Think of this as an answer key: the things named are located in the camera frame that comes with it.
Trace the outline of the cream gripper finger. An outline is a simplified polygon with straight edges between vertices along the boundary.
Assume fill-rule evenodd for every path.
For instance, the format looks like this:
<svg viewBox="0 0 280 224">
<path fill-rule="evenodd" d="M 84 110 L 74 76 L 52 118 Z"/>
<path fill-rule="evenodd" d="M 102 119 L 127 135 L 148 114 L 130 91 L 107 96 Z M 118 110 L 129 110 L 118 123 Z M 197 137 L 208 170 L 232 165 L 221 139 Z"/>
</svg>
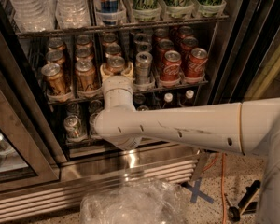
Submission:
<svg viewBox="0 0 280 224">
<path fill-rule="evenodd" d="M 127 67 L 121 72 L 121 74 L 128 78 L 133 78 L 133 63 L 127 62 Z"/>
<path fill-rule="evenodd" d="M 100 66 L 101 80 L 105 82 L 108 78 L 112 77 L 113 74 L 106 69 L 106 63 L 102 63 Z"/>
</svg>

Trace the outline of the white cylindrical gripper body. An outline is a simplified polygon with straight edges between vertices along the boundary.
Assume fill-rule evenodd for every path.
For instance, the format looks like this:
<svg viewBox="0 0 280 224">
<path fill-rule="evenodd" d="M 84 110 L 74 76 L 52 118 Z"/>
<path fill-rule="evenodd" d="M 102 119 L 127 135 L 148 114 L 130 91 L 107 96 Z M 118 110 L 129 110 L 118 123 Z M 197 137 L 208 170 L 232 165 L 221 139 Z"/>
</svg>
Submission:
<svg viewBox="0 0 280 224">
<path fill-rule="evenodd" d="M 112 76 L 102 84 L 105 109 L 125 107 L 134 110 L 133 82 L 125 76 Z"/>
</svg>

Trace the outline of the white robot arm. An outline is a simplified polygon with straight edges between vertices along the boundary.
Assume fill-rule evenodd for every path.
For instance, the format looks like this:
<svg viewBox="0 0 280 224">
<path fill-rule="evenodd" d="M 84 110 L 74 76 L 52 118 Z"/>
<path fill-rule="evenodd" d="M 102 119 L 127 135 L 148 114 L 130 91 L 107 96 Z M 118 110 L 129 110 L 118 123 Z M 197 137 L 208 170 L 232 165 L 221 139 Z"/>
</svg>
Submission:
<svg viewBox="0 0 280 224">
<path fill-rule="evenodd" d="M 97 134 L 122 150 L 143 137 L 192 147 L 268 157 L 261 181 L 257 224 L 280 224 L 280 97 L 242 103 L 138 111 L 133 82 L 111 76 L 102 84 L 105 108 Z"/>
</svg>

